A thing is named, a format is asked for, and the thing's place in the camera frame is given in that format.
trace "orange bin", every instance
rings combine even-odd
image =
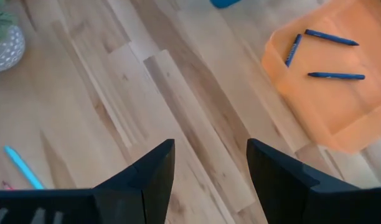
[[[288,68],[286,57],[306,29],[352,39],[342,45],[303,35]],[[343,152],[381,138],[381,1],[333,0],[277,30],[262,64],[310,137]],[[365,80],[313,78],[309,72],[358,73]]]

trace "white textured pot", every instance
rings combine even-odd
[[[16,65],[23,56],[25,40],[18,26],[11,26],[5,40],[0,42],[0,72]]]

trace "blue crayon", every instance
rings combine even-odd
[[[13,163],[17,166],[17,168],[19,168],[19,170],[30,182],[30,184],[37,190],[44,189],[44,186],[41,184],[38,178],[34,175],[34,173],[31,171],[29,166],[27,166],[27,164],[23,161],[21,156],[13,148],[9,146],[5,146],[4,149],[6,154],[9,156],[9,158],[11,158]]]
[[[365,79],[365,75],[344,74],[344,73],[312,72],[312,73],[308,73],[308,75],[310,77],[317,77],[317,78],[341,78],[341,79],[351,79],[351,80]]]
[[[305,34],[311,35],[314,37],[323,38],[326,40],[331,40],[333,42],[337,42],[340,44],[346,44],[346,45],[350,45],[350,46],[358,46],[359,45],[357,42],[355,42],[353,40],[349,40],[349,39],[345,39],[345,38],[341,38],[341,37],[336,37],[336,36],[330,35],[330,34],[324,34],[322,32],[318,32],[315,30],[306,29]]]
[[[294,54],[296,53],[297,47],[300,44],[301,38],[302,38],[302,35],[298,34],[297,37],[296,37],[296,40],[294,41],[293,46],[291,47],[290,53],[288,55],[288,58],[285,61],[285,64],[286,64],[287,67],[290,66],[290,64],[291,64],[291,61],[292,61],[292,59],[294,57]]]

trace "plastic container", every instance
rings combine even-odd
[[[304,35],[290,67],[286,57],[306,29],[354,40],[352,47]],[[262,64],[311,139],[358,152],[381,138],[381,1],[333,0],[277,30]],[[308,77],[308,72],[358,73],[365,80]]]

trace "wooden floor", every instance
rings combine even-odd
[[[266,223],[248,176],[257,138],[359,187],[381,185],[381,139],[360,154],[313,144],[260,65],[283,24],[323,0],[11,0],[27,51],[0,77],[0,188],[93,187],[167,138],[167,223]]]

